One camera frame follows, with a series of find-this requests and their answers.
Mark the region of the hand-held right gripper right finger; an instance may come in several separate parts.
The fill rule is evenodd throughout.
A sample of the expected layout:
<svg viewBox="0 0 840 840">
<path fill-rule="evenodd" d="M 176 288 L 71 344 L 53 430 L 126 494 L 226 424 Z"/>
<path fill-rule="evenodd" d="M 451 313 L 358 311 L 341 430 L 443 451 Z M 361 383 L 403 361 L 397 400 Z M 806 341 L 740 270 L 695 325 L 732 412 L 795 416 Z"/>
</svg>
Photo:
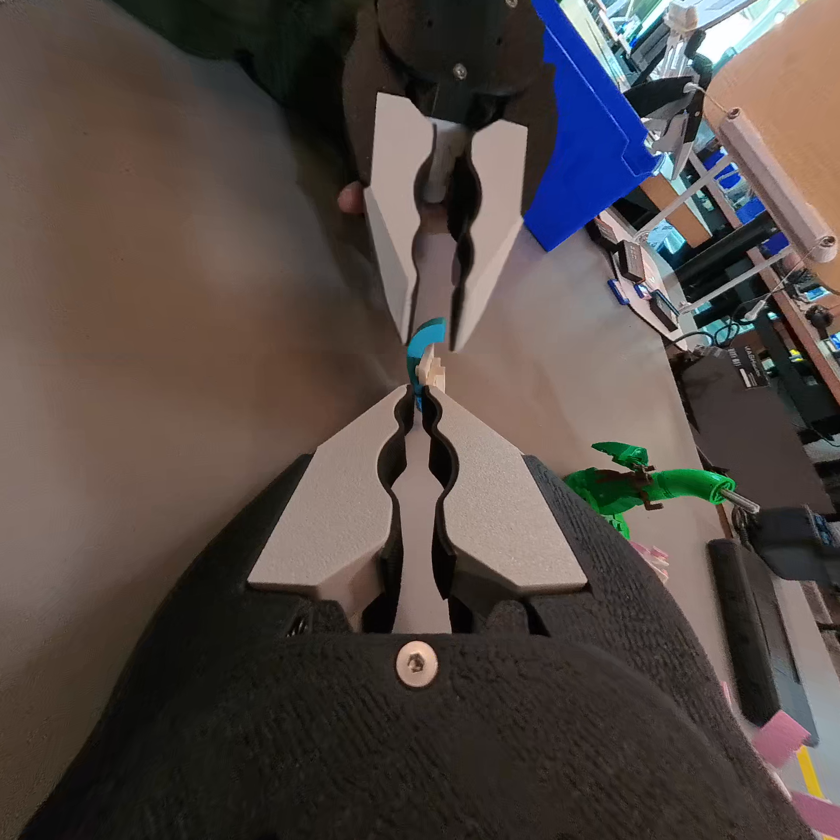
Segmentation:
<svg viewBox="0 0 840 840">
<path fill-rule="evenodd" d="M 451 630 L 475 633 L 504 602 L 585 592 L 586 574 L 525 454 L 436 386 L 424 387 L 422 413 L 441 489 L 434 581 Z"/>
</svg>

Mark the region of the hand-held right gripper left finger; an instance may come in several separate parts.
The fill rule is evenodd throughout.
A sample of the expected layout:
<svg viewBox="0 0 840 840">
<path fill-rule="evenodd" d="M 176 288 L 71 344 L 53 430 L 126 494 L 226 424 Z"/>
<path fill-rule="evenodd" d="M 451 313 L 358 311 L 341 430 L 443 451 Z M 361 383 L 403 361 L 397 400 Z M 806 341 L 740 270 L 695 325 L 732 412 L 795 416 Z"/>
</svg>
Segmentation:
<svg viewBox="0 0 840 840">
<path fill-rule="evenodd" d="M 392 632 L 403 575 L 393 486 L 414 412 L 410 387 L 399 386 L 318 446 L 248 575 L 252 588 L 336 602 L 365 633 Z"/>
</svg>

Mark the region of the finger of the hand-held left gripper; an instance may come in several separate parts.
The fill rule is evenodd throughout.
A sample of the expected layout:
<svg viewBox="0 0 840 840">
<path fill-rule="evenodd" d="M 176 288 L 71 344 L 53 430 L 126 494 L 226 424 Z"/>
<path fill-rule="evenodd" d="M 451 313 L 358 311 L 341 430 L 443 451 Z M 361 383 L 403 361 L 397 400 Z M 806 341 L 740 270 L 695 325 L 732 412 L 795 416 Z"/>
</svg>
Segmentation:
<svg viewBox="0 0 840 840">
<path fill-rule="evenodd" d="M 492 123 L 476 132 L 465 155 L 464 231 L 451 306 L 450 349 L 462 351 L 475 331 L 522 227 L 528 130 Z"/>
<path fill-rule="evenodd" d="M 374 110 L 371 178 L 364 208 L 385 300 L 401 341 L 413 331 L 421 227 L 417 184 L 434 152 L 435 131 L 409 98 L 379 92 Z"/>
</svg>

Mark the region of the teal and white lego piece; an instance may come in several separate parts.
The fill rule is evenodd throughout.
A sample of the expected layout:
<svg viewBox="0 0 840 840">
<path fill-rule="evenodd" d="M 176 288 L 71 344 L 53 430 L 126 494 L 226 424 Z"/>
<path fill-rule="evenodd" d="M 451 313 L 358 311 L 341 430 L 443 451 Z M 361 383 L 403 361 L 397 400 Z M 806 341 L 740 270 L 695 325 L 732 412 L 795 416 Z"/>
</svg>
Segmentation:
<svg viewBox="0 0 840 840">
<path fill-rule="evenodd" d="M 435 317 L 426 320 L 414 330 L 406 346 L 406 370 L 408 380 L 413 390 L 413 397 L 416 408 L 423 409 L 423 388 L 417 367 L 421 364 L 426 351 L 444 341 L 446 337 L 447 319 Z"/>
</svg>

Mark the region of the lego bird and flower model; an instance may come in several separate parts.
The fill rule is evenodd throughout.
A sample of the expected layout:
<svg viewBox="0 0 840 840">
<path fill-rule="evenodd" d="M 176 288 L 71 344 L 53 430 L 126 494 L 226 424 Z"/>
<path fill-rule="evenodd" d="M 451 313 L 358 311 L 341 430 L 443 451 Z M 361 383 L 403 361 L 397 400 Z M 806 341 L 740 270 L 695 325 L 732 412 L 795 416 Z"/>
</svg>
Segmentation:
<svg viewBox="0 0 840 840">
<path fill-rule="evenodd" d="M 618 469 L 580 469 L 563 482 L 607 521 L 634 548 L 664 584 L 668 582 L 669 557 L 655 546 L 633 541 L 625 514 L 636 508 L 656 511 L 666 501 L 692 497 L 713 506 L 730 502 L 752 517 L 761 507 L 737 490 L 734 479 L 708 469 L 659 470 L 649 461 L 646 448 L 620 442 L 599 442 L 593 449 L 608 455 Z"/>
</svg>

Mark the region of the blue plastic bin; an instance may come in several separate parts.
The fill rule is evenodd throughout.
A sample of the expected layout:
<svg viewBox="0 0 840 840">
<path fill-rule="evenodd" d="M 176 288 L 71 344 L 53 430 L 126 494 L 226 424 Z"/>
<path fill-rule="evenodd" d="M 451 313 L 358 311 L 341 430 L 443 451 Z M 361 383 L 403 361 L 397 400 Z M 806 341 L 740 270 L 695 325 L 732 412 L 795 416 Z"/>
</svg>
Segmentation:
<svg viewBox="0 0 840 840">
<path fill-rule="evenodd" d="M 662 155 L 647 147 L 641 119 L 560 5 L 532 6 L 545 27 L 557 116 L 552 155 L 523 222 L 549 253 L 656 173 Z"/>
</svg>

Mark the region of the black box with white label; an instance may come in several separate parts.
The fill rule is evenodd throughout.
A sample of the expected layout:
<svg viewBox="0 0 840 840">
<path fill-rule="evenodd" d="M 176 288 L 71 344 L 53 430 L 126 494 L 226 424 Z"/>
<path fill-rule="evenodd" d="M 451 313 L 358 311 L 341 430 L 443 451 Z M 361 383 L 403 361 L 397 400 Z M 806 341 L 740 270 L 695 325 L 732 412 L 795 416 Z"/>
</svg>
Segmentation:
<svg viewBox="0 0 840 840">
<path fill-rule="evenodd" d="M 832 514 L 833 503 L 790 415 L 749 345 L 671 362 L 696 446 L 761 508 Z"/>
</svg>

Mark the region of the black flat tray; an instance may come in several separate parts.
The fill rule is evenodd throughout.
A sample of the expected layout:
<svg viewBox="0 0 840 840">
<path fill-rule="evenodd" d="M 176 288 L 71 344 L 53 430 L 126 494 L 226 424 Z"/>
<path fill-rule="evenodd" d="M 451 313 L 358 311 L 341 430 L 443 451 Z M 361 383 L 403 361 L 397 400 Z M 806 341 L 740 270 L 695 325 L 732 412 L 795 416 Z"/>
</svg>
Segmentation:
<svg viewBox="0 0 840 840">
<path fill-rule="evenodd" d="M 761 727 L 783 711 L 806 731 L 805 745 L 818 746 L 812 708 L 770 569 L 730 539 L 709 541 L 707 555 L 743 716 Z"/>
</svg>

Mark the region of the white cylindrical bar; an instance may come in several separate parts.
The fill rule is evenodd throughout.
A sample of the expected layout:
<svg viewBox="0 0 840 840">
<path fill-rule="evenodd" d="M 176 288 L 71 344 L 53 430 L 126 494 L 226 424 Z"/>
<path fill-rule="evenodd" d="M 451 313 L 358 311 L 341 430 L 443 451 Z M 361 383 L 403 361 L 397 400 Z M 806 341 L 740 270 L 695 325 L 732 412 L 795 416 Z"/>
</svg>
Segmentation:
<svg viewBox="0 0 840 840">
<path fill-rule="evenodd" d="M 717 136 L 799 255 L 817 264 L 833 261 L 838 253 L 836 231 L 805 199 L 746 112 L 742 108 L 727 111 L 717 128 Z"/>
</svg>

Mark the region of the black device with blue part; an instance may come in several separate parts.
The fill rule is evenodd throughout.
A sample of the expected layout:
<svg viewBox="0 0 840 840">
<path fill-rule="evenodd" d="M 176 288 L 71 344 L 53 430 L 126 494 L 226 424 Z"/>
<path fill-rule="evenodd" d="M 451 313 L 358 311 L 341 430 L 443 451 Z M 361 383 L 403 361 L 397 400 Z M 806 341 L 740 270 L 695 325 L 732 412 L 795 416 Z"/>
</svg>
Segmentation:
<svg viewBox="0 0 840 840">
<path fill-rule="evenodd" d="M 751 516 L 746 533 L 752 550 L 785 581 L 839 587 L 838 515 L 807 506 L 763 508 Z"/>
</svg>

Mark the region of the brown wooden board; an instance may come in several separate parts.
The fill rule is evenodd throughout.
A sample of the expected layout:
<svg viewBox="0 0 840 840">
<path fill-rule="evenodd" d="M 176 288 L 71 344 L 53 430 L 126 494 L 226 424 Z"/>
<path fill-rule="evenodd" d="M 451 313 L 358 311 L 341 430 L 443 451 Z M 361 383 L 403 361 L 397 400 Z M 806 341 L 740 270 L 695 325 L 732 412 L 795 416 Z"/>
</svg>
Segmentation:
<svg viewBox="0 0 840 840">
<path fill-rule="evenodd" d="M 805 199 L 839 236 L 839 2 L 811 1 L 734 57 L 712 80 L 704 108 L 717 135 L 742 108 Z M 838 253 L 808 259 L 839 291 Z"/>
</svg>

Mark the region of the pink tape strip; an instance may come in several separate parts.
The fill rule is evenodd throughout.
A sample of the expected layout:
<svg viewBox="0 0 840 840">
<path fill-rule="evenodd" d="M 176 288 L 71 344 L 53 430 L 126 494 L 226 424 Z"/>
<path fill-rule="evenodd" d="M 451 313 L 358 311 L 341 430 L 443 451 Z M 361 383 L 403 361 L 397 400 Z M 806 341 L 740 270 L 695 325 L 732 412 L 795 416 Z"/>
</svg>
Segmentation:
<svg viewBox="0 0 840 840">
<path fill-rule="evenodd" d="M 752 748 L 772 770 L 782 769 L 799 749 L 806 746 L 811 733 L 783 709 L 773 714 L 752 736 Z"/>
<path fill-rule="evenodd" d="M 803 823 L 814 833 L 821 837 L 840 837 L 838 805 L 799 791 L 791 793 L 791 803 Z"/>
</svg>

